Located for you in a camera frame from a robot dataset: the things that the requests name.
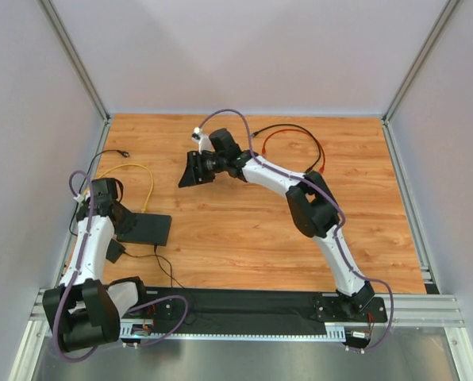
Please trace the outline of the black network switch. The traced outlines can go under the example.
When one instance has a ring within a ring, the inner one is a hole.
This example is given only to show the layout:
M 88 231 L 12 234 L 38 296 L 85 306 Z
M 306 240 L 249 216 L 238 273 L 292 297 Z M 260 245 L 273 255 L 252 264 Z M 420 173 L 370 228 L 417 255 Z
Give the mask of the black network switch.
M 165 214 L 135 214 L 130 230 L 118 233 L 117 240 L 130 244 L 149 244 L 166 246 L 172 217 Z

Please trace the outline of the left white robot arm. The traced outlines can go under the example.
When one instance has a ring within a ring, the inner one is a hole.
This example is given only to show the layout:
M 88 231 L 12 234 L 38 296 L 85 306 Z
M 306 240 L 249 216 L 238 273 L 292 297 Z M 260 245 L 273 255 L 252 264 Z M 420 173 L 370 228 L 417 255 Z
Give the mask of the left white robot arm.
M 42 306 L 53 342 L 63 356 L 118 340 L 121 318 L 140 300 L 138 277 L 102 283 L 106 254 L 116 233 L 129 231 L 136 220 L 119 201 L 123 185 L 114 178 L 90 182 L 77 214 L 78 239 L 59 285 L 44 292 Z

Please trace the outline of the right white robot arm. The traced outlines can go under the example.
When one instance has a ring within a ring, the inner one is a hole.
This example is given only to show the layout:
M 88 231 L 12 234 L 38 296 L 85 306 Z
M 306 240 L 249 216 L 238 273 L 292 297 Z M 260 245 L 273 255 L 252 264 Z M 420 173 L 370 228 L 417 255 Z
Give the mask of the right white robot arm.
M 207 135 L 197 127 L 191 139 L 198 148 L 187 153 L 186 169 L 178 187 L 212 183 L 216 174 L 262 186 L 286 199 L 294 226 L 313 239 L 333 274 L 336 292 L 347 309 L 359 313 L 375 295 L 360 274 L 342 233 L 340 208 L 322 176 L 289 171 L 251 150 L 241 150 L 227 129 Z

